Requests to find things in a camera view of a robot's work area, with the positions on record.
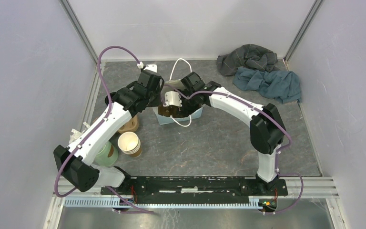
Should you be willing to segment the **light blue paper bag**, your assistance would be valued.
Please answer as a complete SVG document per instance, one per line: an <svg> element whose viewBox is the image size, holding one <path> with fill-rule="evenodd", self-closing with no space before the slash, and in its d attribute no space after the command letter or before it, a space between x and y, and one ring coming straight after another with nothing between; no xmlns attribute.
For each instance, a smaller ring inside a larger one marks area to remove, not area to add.
<svg viewBox="0 0 366 229"><path fill-rule="evenodd" d="M193 71L191 65L185 59L179 58L176 60L175 64L173 65L169 80L165 82L165 85L161 91L161 98L162 98L163 103L164 103L164 95L168 91L176 91L180 95L185 94L185 96L190 95L190 93L187 92L187 90L185 89L185 87L180 79L177 79L177 78L173 79L173 73L174 73L176 65L179 61L183 61L186 64L188 64L190 72ZM184 118L160 116L160 115L158 115L158 106L154 107L152 110L160 125L176 123L177 125L182 126L182 127L189 127L194 119L198 119L201 117L202 112L203 112L203 106L201 108L199 108L197 111L195 111L193 114L189 115L188 117L184 117Z"/></svg>

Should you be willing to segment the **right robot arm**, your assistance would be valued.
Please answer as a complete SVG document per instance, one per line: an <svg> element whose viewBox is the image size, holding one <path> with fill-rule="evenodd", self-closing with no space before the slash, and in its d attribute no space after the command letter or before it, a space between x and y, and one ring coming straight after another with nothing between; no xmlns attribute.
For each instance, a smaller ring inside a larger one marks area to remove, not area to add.
<svg viewBox="0 0 366 229"><path fill-rule="evenodd" d="M205 83L194 72L181 82L183 89L179 92L188 104L205 104L220 109L249 127L251 145L258 152L256 189L263 195L270 194L279 179L278 154L284 148L284 137L289 136L277 107L247 101L214 81Z"/></svg>

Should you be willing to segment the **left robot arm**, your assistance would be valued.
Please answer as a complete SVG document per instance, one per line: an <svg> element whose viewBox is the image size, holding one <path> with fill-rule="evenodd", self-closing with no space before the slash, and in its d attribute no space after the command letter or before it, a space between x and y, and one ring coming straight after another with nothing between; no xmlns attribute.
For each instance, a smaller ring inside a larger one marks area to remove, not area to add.
<svg viewBox="0 0 366 229"><path fill-rule="evenodd" d="M147 107L160 104L164 80L155 64L147 65L137 81L113 95L107 111L85 133L68 146L58 145L53 155L58 175L69 181L74 189L86 192L94 186L111 186L118 194L126 194L131 182L116 167L94 165L94 159L110 138L128 121Z"/></svg>

